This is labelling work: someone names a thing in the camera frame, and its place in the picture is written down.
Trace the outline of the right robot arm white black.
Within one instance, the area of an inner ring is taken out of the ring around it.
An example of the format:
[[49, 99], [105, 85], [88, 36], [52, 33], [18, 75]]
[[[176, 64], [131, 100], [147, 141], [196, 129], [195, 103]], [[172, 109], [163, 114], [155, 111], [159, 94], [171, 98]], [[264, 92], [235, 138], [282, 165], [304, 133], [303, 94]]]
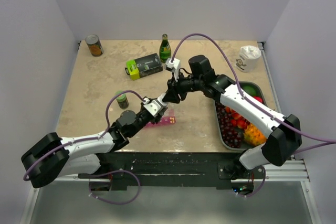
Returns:
[[203, 55], [192, 57], [188, 63], [192, 73], [185, 77], [180, 72], [181, 63], [178, 59], [166, 61], [165, 68], [172, 73], [172, 78], [167, 82], [164, 102], [180, 103], [185, 100], [187, 93], [200, 91], [215, 102], [238, 112], [266, 137], [264, 144], [250, 148], [239, 156], [239, 162], [234, 165], [237, 177], [246, 178], [255, 167], [261, 165], [282, 166], [301, 146], [302, 139], [298, 134], [300, 121], [295, 115], [278, 113], [242, 92], [238, 82], [224, 74], [216, 74]]

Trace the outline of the pink weekly pill organizer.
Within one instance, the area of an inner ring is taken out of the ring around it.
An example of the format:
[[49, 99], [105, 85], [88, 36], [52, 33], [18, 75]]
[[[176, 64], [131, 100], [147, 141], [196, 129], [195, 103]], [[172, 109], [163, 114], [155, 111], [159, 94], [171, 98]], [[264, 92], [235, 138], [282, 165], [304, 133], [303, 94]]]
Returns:
[[148, 123], [145, 128], [158, 127], [158, 126], [168, 126], [176, 123], [175, 111], [173, 109], [167, 109], [160, 121], [157, 123]]

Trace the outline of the grey pill bottle white cap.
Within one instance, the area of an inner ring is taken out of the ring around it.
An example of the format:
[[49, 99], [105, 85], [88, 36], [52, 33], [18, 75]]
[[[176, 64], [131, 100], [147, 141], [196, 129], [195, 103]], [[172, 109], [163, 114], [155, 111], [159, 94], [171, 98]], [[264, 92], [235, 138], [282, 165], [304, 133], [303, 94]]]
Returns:
[[163, 106], [167, 106], [167, 103], [163, 101], [165, 95], [166, 95], [166, 93], [162, 93], [162, 94], [157, 98], [158, 102], [159, 102], [160, 104], [162, 104]]

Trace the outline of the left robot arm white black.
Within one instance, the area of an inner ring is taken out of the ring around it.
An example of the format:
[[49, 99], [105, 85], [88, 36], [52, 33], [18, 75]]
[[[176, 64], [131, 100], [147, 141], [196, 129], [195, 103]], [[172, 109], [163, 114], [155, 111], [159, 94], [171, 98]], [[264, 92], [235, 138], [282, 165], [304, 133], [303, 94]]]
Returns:
[[166, 110], [166, 103], [160, 105], [154, 100], [141, 105], [138, 113], [124, 111], [107, 130], [97, 134], [60, 137], [55, 132], [48, 133], [22, 155], [26, 170], [23, 180], [41, 188], [70, 174], [86, 173], [103, 178], [109, 165], [98, 156], [124, 148], [148, 123], [157, 123]]

